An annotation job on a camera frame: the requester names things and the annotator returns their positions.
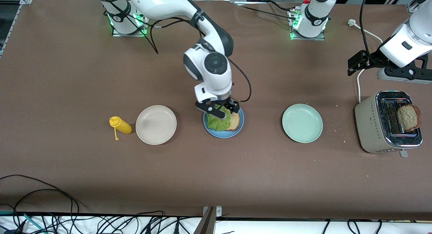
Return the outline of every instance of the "green lettuce leaf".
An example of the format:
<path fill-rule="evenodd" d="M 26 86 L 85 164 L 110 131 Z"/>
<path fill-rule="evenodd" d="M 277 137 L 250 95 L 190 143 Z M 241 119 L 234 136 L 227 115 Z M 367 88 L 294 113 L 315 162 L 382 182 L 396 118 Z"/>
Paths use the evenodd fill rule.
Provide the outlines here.
<path fill-rule="evenodd" d="M 207 114 L 207 127 L 211 128 L 215 131 L 225 131 L 230 127 L 231 122 L 231 114 L 225 107 L 221 108 L 223 112 L 225 112 L 225 119 L 221 120 L 211 114 Z"/>

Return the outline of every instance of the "white power cord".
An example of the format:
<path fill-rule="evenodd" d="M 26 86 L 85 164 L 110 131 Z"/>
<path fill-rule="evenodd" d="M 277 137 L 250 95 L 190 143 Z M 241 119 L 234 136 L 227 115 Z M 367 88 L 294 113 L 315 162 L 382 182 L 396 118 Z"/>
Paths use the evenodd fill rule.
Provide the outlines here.
<path fill-rule="evenodd" d="M 360 75 L 365 69 L 362 69 L 357 75 L 357 91 L 358 91 L 358 103 L 361 103 L 361 93 L 360 93 Z"/>
<path fill-rule="evenodd" d="M 348 21 L 348 25 L 349 25 L 349 26 L 355 26 L 355 27 L 361 29 L 360 26 L 358 26 L 358 25 L 355 23 L 355 20 L 353 20 L 353 19 L 350 19 L 350 20 Z M 363 31 L 366 32 L 367 34 L 372 35 L 373 37 L 376 37 L 376 39 L 378 39 L 381 43 L 383 42 L 381 38 L 379 38 L 378 36 L 376 36 L 376 35 L 373 34 L 372 32 L 366 31 L 365 29 L 363 29 Z M 365 69 L 362 69 L 362 70 L 358 73 L 358 75 L 357 75 L 358 103 L 361 103 L 361 97 L 360 97 L 360 96 L 361 96 L 361 90 L 360 90 L 360 75 L 361 75 L 361 73 L 363 73 L 364 70 L 365 70 Z"/>
<path fill-rule="evenodd" d="M 354 27 L 357 27 L 357 28 L 361 29 L 360 26 L 358 26 L 358 25 L 355 23 L 355 20 L 353 20 L 353 19 L 350 19 L 350 20 L 348 21 L 348 25 L 349 25 L 349 26 L 354 26 Z M 366 32 L 367 34 L 370 34 L 371 36 L 375 37 L 375 38 L 378 39 L 381 43 L 383 42 L 381 38 L 379 38 L 377 35 L 373 34 L 372 32 L 366 31 L 365 29 L 363 29 L 363 31 Z"/>

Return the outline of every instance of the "toaster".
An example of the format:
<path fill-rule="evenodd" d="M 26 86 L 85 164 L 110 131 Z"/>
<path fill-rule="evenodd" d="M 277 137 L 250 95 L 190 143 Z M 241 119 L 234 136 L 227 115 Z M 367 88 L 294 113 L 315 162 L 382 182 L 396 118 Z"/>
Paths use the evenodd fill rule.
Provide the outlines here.
<path fill-rule="evenodd" d="M 405 132 L 398 119 L 398 108 L 412 104 L 402 91 L 381 91 L 355 106 L 355 123 L 362 148 L 375 154 L 399 152 L 408 157 L 406 149 L 423 142 L 420 129 Z"/>

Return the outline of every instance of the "sandwich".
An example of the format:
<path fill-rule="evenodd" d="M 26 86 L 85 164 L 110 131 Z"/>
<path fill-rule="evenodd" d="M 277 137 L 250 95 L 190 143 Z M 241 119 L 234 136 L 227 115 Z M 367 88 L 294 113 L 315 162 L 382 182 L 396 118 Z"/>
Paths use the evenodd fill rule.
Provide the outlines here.
<path fill-rule="evenodd" d="M 238 113 L 231 113 L 227 108 L 222 107 L 221 111 L 225 113 L 225 119 L 221 120 L 211 114 L 207 114 L 207 128 L 215 131 L 236 131 L 240 125 L 240 116 Z"/>

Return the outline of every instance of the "black circular joint cap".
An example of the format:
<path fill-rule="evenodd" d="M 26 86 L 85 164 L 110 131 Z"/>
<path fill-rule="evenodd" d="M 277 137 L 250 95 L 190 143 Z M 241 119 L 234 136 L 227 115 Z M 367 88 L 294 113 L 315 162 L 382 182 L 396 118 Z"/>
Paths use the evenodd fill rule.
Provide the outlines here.
<path fill-rule="evenodd" d="M 204 66 L 212 74 L 224 74 L 228 68 L 228 61 L 221 53 L 212 52 L 206 56 Z"/>

